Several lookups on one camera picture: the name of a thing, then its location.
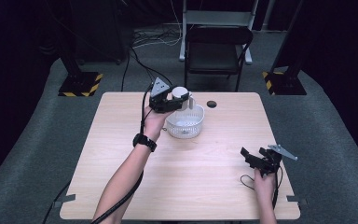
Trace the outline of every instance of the yellow and black tape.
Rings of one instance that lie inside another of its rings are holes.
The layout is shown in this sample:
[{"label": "yellow and black tape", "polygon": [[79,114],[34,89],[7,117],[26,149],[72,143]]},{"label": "yellow and black tape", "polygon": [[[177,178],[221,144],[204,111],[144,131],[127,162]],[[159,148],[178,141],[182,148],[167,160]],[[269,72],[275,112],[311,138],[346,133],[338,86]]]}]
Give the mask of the yellow and black tape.
[{"label": "yellow and black tape", "polygon": [[[275,73],[273,73],[273,75],[284,75],[284,73],[275,72]],[[266,81],[267,90],[268,90],[269,94],[275,95],[274,86],[273,86],[273,83],[272,83],[270,77],[271,77],[271,74],[269,72],[263,72],[263,78]]]},{"label": "yellow and black tape", "polygon": [[93,85],[90,87],[89,91],[63,91],[59,92],[59,96],[93,96],[94,93],[97,91],[100,81],[103,78],[103,74],[99,74],[93,83]]}]

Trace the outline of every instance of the black chair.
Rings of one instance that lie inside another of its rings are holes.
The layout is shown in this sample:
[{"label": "black chair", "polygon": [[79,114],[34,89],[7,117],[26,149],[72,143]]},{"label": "black chair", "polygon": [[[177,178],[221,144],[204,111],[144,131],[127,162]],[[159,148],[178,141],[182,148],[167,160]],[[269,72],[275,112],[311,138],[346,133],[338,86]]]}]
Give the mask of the black chair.
[{"label": "black chair", "polygon": [[252,39],[253,34],[246,27],[196,27],[189,30],[186,34],[185,87],[188,74],[227,75],[227,78],[237,75],[235,91],[238,91],[245,51]]}]

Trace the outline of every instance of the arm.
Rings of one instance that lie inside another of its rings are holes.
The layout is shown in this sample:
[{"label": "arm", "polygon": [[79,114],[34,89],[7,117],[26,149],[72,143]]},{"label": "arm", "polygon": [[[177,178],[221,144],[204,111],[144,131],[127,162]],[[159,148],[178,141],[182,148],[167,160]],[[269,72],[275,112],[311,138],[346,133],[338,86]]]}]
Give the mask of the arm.
[{"label": "arm", "polygon": [[[149,113],[150,110],[150,107],[145,108],[145,113]],[[171,113],[157,114],[154,111],[150,112],[145,120],[144,135],[152,139],[154,142],[157,142],[165,119],[170,114]],[[147,146],[140,144],[135,146],[127,159],[124,160],[106,184],[92,220],[96,219],[110,209],[132,189],[145,168],[150,153],[150,148]],[[120,223],[128,205],[130,204],[130,201],[131,198],[129,198],[102,223]]]},{"label": "arm", "polygon": [[275,174],[269,174],[263,178],[260,174],[260,170],[255,169],[255,194],[257,197],[261,224],[277,223],[274,209],[272,207],[275,181]]}]

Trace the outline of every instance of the white mug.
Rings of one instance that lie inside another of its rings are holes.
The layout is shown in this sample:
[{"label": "white mug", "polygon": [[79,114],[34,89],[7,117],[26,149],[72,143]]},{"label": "white mug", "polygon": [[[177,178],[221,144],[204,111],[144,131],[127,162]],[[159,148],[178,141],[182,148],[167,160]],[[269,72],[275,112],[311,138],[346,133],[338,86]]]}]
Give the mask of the white mug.
[{"label": "white mug", "polygon": [[191,91],[188,91],[185,87],[175,87],[172,90],[172,98],[173,99],[181,98],[183,95],[185,95],[187,93],[188,93],[188,100],[186,100],[182,103],[182,108],[178,109],[178,111],[186,110],[188,107],[190,109],[193,109],[194,98],[193,98]]}]

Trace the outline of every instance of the metal bracket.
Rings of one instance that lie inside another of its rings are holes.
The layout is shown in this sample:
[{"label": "metal bracket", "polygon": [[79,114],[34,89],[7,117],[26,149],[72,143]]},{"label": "metal bracket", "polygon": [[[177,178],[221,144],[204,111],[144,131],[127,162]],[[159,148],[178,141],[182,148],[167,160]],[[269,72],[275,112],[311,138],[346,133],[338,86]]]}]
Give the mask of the metal bracket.
[{"label": "metal bracket", "polygon": [[75,194],[67,195],[67,196],[63,197],[60,201],[53,202],[52,207],[54,207],[54,208],[61,207],[63,203],[71,202],[71,201],[74,201],[75,199],[76,199]]},{"label": "metal bracket", "polygon": [[300,210],[309,206],[307,199],[301,199],[297,196],[286,195],[287,202],[297,203]]},{"label": "metal bracket", "polygon": [[283,147],[281,147],[281,145],[268,145],[268,147],[270,147],[272,150],[280,153],[281,155],[288,157],[292,160],[297,161],[298,157],[294,156],[292,153],[290,153],[289,151],[287,151],[286,149],[284,149]]}]

